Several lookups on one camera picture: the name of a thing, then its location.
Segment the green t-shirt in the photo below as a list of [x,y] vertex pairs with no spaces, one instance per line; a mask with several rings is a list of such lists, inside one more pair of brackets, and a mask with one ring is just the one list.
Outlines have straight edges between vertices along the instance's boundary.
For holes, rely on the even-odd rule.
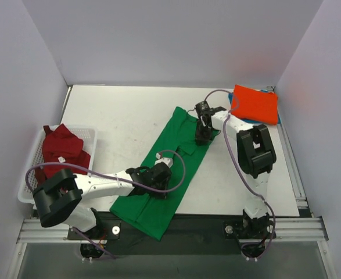
[[110,211],[161,240],[210,146],[197,145],[195,131],[196,118],[181,107],[175,108],[139,170],[131,172],[139,183],[155,191],[120,196]]

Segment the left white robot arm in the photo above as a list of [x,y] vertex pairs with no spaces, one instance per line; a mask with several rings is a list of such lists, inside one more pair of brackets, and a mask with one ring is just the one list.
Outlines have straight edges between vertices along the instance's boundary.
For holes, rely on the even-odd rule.
[[96,210],[80,202],[107,196],[154,194],[165,197],[173,160],[162,158],[149,167],[129,168],[110,175],[74,174],[62,169],[33,191],[34,203],[44,228],[67,224],[79,229],[88,239],[102,232]]

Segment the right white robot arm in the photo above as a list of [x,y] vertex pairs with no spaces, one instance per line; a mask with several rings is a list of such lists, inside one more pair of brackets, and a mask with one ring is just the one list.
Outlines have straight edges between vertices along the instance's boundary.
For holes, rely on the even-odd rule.
[[246,123],[221,106],[211,108],[206,101],[197,103],[195,111],[197,145],[211,142],[214,131],[223,133],[232,162],[247,189],[242,232],[255,237],[272,225],[266,196],[277,156],[268,127]]

